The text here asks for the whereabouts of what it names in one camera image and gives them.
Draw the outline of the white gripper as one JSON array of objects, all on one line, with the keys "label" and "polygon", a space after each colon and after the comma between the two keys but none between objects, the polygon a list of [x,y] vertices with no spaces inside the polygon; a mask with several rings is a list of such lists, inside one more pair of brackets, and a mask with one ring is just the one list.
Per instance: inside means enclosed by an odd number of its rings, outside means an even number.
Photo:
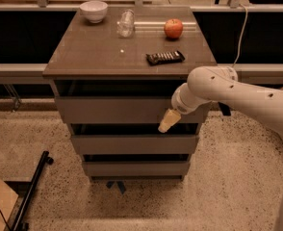
[{"label": "white gripper", "polygon": [[194,95],[187,83],[179,86],[171,97],[171,107],[168,109],[160,122],[158,130],[165,133],[171,126],[176,124],[181,115],[188,115],[197,110],[201,105],[207,104],[208,100],[202,99]]}]

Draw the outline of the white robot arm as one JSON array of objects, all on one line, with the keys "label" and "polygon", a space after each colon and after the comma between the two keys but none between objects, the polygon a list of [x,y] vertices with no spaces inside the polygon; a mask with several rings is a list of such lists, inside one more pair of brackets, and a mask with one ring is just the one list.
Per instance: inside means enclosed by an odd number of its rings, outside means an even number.
[{"label": "white robot arm", "polygon": [[216,103],[190,171],[184,231],[283,231],[283,89],[238,81],[231,67],[198,67],[176,89],[169,112],[184,121]]}]

